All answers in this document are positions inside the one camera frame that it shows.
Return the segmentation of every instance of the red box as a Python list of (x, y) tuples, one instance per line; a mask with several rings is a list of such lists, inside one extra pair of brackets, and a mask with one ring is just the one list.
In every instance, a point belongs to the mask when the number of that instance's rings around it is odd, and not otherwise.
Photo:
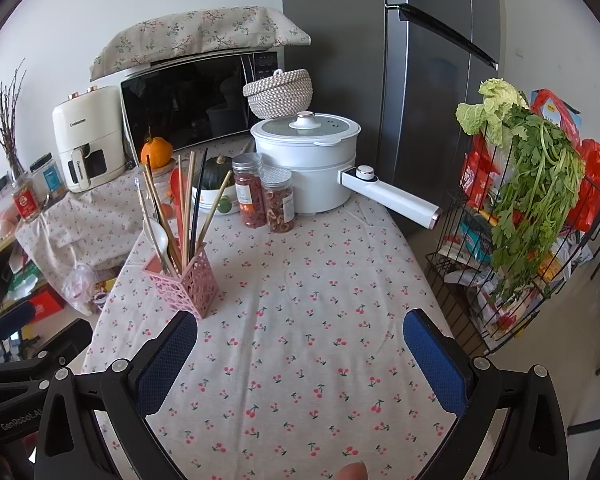
[(45, 319), (64, 307), (64, 300), (51, 285), (45, 285), (40, 291), (29, 300), (36, 307), (36, 315), (32, 323)]

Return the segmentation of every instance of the lime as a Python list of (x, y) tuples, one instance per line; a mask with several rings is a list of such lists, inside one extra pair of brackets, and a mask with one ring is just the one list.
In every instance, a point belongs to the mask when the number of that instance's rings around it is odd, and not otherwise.
[(218, 202), (218, 211), (222, 214), (227, 214), (229, 211), (231, 211), (231, 208), (231, 199), (229, 199), (227, 195), (222, 195), (220, 202)]

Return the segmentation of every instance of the floral cloth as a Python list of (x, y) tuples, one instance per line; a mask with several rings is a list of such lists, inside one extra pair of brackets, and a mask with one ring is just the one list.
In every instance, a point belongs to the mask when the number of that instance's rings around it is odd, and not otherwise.
[(125, 262), (142, 230), (138, 175), (135, 168), (84, 193), (69, 191), (30, 224), (20, 222), (16, 231), (49, 284), (83, 314), (91, 314), (90, 306), (66, 297), (66, 279), (78, 263), (107, 270)]
[(140, 22), (117, 33), (91, 64), (91, 81), (152, 61), (229, 48), (311, 43), (269, 7), (192, 10)]
[[(332, 478), (363, 460), (369, 478), (413, 480), (455, 416), (404, 343), (407, 310), (450, 331), (384, 207), (358, 195), (292, 231), (215, 217), (206, 248), (218, 297), (161, 409), (147, 418), (191, 479)], [(83, 371), (131, 358), (173, 317), (142, 272), (142, 234), (96, 327)], [(105, 414), (123, 478), (135, 475)], [(482, 446), (468, 478), (492, 449)]]

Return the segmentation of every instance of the white wall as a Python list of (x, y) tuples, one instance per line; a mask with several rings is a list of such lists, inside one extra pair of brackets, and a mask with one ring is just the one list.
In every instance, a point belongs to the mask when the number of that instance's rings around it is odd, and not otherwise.
[(505, 6), (500, 76), (527, 95), (550, 88), (581, 112), (580, 138), (600, 142), (600, 24), (589, 7), (582, 0), (505, 0)]
[[(282, 0), (23, 0), (0, 31), (0, 81), (9, 82), (26, 58), (16, 113), (16, 145), (26, 168), (56, 152), (53, 108), (89, 83), (89, 65), (118, 31), (137, 22), (193, 9), (262, 5)], [(120, 74), (98, 84), (115, 84)], [(7, 171), (0, 147), (0, 176)]]

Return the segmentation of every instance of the cherry print tablecloth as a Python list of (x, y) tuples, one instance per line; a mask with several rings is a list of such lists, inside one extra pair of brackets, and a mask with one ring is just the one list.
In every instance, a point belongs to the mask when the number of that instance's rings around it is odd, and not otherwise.
[[(293, 231), (216, 217), (207, 253), (219, 293), (164, 401), (148, 417), (188, 478), (331, 478), (363, 460), (369, 478), (413, 479), (454, 416), (402, 337), (422, 308), (449, 334), (422, 271), (387, 211), (353, 195), (296, 219)], [(100, 316), (85, 372), (132, 357), (173, 316), (141, 268), (141, 235)], [(105, 415), (123, 478), (133, 478)], [(468, 478), (486, 463), (485, 442)]]

